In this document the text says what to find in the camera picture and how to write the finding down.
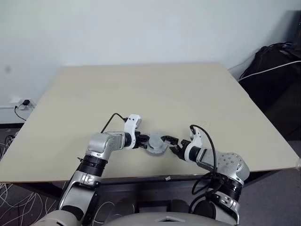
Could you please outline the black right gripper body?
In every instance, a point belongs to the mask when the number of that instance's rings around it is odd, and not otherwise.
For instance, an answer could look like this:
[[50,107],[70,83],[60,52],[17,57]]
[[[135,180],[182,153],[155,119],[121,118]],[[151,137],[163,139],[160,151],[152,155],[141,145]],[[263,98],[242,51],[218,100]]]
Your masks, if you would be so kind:
[[186,151],[186,148],[187,148],[187,146],[190,144],[191,142],[190,141],[188,141],[188,140],[185,140],[185,139],[183,139],[182,141],[181,141],[181,153],[180,154],[176,154],[181,160],[185,160],[185,151]]

